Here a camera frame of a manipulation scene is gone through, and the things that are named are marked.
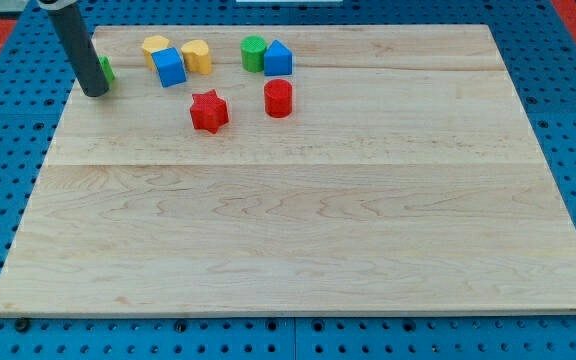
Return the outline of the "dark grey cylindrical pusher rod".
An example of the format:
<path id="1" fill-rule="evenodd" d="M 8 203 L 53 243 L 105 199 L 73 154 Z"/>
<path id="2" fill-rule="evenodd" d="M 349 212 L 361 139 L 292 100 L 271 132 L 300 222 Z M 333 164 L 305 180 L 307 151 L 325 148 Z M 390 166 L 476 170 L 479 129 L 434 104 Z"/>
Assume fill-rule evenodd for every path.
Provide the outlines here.
<path id="1" fill-rule="evenodd" d="M 77 0 L 38 0 L 52 23 L 83 93 L 100 97 L 109 91 Z"/>

